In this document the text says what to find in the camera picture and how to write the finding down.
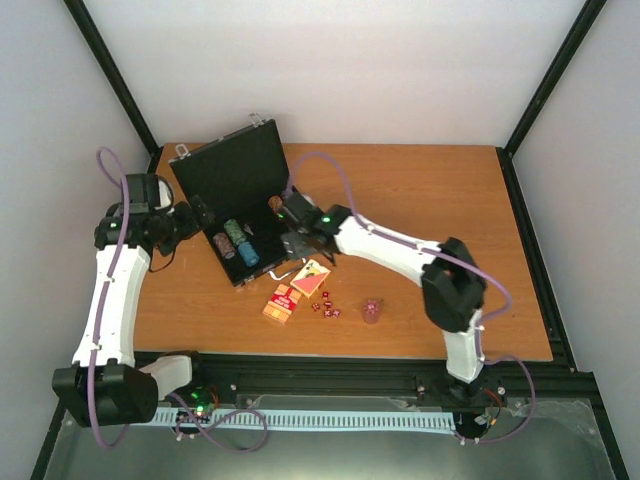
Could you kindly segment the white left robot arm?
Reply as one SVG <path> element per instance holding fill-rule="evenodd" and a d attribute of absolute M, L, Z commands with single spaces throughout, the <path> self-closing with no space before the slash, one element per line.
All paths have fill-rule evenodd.
<path fill-rule="evenodd" d="M 112 205 L 94 231 L 96 285 L 84 334 L 70 366 L 55 370 L 52 388 L 82 427 L 146 423 L 173 391 L 201 400 L 208 378 L 190 353 L 169 354 L 138 368 L 133 339 L 144 278 L 155 253 L 205 230 L 214 215 L 197 196 L 167 208 Z"/>

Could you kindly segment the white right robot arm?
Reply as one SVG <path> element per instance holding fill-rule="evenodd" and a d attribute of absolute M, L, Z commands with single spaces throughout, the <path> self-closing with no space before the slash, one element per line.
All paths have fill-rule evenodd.
<path fill-rule="evenodd" d="M 276 215 L 330 261 L 337 254 L 365 259 L 420 287 L 426 316 L 445 341 L 446 375 L 438 389 L 460 405 L 478 397 L 484 355 L 477 334 L 487 285 L 462 241 L 410 237 L 342 205 L 323 211 L 299 193 L 284 198 Z"/>

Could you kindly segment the pink red poker chip stack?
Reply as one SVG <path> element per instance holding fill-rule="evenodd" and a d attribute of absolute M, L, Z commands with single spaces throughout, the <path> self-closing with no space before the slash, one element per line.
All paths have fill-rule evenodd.
<path fill-rule="evenodd" d="M 377 299 L 368 299 L 362 307 L 362 318 L 365 323 L 372 325 L 379 321 L 382 304 Z"/>

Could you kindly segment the orange red poker chip stack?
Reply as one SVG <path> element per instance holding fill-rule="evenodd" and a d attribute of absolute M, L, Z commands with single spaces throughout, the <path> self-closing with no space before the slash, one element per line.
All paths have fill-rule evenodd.
<path fill-rule="evenodd" d="M 278 213 L 282 207 L 283 200 L 280 196 L 274 195 L 269 198 L 268 205 L 274 213 Z"/>

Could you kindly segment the blue poker chip stack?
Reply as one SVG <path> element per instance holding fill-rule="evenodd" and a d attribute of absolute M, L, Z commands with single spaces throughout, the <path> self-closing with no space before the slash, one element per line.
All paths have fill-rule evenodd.
<path fill-rule="evenodd" d="M 258 253 L 248 241 L 238 244 L 237 251 L 248 267 L 255 266 L 260 260 Z"/>

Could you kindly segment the ace of spades card box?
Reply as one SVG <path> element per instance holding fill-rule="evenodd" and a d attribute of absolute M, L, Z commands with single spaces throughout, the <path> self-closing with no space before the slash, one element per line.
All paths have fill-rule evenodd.
<path fill-rule="evenodd" d="M 311 298 L 323 285 L 331 270 L 315 260 L 307 261 L 290 282 L 290 286 Z"/>

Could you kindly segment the green yellow poker chip stack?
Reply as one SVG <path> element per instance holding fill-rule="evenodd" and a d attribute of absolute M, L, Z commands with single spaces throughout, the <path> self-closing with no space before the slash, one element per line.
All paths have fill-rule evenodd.
<path fill-rule="evenodd" d="M 235 219 L 227 220 L 223 227 L 234 246 L 239 246 L 247 241 L 244 230 Z"/>

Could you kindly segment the brown green poker chip stack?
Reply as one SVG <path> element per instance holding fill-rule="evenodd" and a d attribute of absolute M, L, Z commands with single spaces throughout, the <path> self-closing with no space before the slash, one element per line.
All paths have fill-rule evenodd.
<path fill-rule="evenodd" d="M 219 232 L 213 236 L 214 245 L 225 260 L 232 259 L 235 254 L 235 247 L 226 233 Z"/>

